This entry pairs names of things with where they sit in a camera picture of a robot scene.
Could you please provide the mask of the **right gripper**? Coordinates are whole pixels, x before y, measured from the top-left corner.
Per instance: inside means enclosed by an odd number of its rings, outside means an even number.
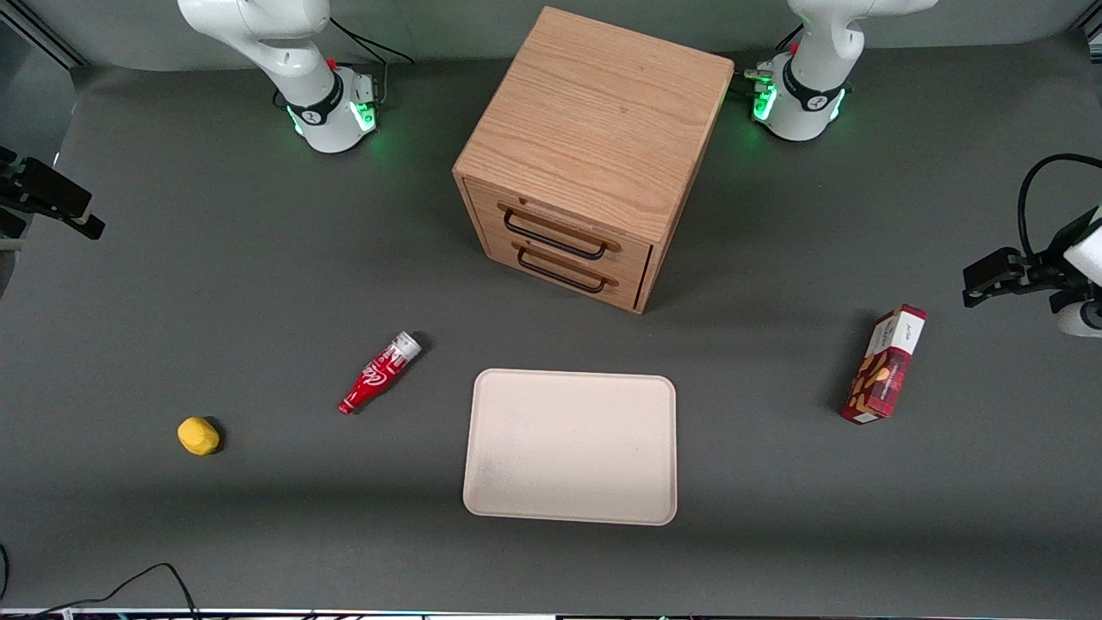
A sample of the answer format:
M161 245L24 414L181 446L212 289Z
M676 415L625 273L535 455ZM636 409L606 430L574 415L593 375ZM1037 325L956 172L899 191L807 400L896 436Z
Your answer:
M99 239L105 222L93 215L93 195L37 157L23 157L17 174L1 177L1 233L6 239L22 239L28 220L17 215L40 214L65 222L87 239Z

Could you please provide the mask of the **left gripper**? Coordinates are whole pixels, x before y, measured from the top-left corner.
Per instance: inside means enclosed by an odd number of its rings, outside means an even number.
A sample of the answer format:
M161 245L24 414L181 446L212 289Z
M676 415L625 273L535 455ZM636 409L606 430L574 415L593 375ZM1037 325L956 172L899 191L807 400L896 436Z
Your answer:
M1060 228L1042 251L1025 233L1025 260L1015 248L1000 248L962 270L962 302L976 307L984 300L1052 290L1060 294L1093 294L1101 279L1099 207Z

